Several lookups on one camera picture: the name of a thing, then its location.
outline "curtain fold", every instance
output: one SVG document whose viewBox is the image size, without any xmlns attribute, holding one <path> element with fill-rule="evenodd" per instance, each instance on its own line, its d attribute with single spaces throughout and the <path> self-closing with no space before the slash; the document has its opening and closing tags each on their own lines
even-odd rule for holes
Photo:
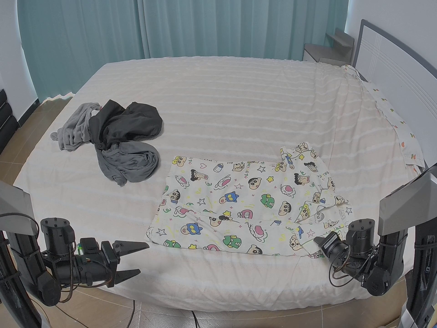
<svg viewBox="0 0 437 328">
<path fill-rule="evenodd" d="M 344 30 L 349 0 L 18 0 L 40 100 L 77 92 L 105 63 L 178 56 L 302 59 Z"/>
</svg>

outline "headboard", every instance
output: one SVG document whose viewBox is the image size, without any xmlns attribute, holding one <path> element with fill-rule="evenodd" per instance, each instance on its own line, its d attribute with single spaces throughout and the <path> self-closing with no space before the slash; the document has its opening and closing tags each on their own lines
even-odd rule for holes
<svg viewBox="0 0 437 328">
<path fill-rule="evenodd" d="M 437 162 L 437 69 L 402 41 L 361 20 L 353 60 L 407 122 L 428 166 Z"/>
</svg>

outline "gray towel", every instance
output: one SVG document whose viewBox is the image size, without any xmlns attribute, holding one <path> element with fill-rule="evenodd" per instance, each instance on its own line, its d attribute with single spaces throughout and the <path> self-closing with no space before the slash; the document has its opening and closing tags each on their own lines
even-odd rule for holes
<svg viewBox="0 0 437 328">
<path fill-rule="evenodd" d="M 138 141 L 113 143 L 108 150 L 96 149 L 96 153 L 103 174 L 119 186 L 124 186 L 127 181 L 144 181 L 159 161 L 155 147 Z"/>
<path fill-rule="evenodd" d="M 50 137 L 58 141 L 60 150 L 72 151 L 79 147 L 83 142 L 90 140 L 88 133 L 88 121 L 93 110 L 100 109 L 100 104 L 94 102 L 83 103 L 68 118 L 62 128 L 56 133 L 51 133 Z"/>
</svg>

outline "mattress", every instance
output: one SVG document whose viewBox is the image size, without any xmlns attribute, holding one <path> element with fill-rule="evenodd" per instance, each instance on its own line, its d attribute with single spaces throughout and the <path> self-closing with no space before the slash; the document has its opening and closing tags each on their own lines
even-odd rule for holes
<svg viewBox="0 0 437 328">
<path fill-rule="evenodd" d="M 154 175 L 119 187 L 102 174 L 93 145 L 60 151 L 49 134 L 83 102 L 108 99 L 156 106 L 162 133 Z M 356 218 L 378 221 L 379 200 L 409 180 L 396 133 L 359 81 L 343 69 L 290 60 L 192 57 L 109 63 L 52 123 L 15 185 L 31 194 L 37 220 L 63 217 L 76 239 L 144 241 L 177 155 L 214 161 L 280 161 L 279 148 L 308 141 L 349 199 Z M 39 239 L 45 249 L 44 238 Z M 404 253 L 413 264 L 414 232 Z M 282 310 L 370 295 L 353 281 L 334 288 L 328 261 L 224 251 L 150 249 L 122 258 L 141 274 L 111 291 L 128 298 L 202 311 Z"/>
</svg>

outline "baseboard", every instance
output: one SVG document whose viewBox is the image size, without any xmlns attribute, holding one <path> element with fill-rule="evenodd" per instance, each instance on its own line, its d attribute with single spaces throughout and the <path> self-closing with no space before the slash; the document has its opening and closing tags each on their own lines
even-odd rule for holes
<svg viewBox="0 0 437 328">
<path fill-rule="evenodd" d="M 21 118 L 18 121 L 18 124 L 20 127 L 23 126 L 23 124 L 26 122 L 26 120 L 29 119 L 30 115 L 35 111 L 35 109 L 39 106 L 39 99 L 36 99 L 34 103 L 27 109 L 27 111 L 21 116 Z"/>
</svg>

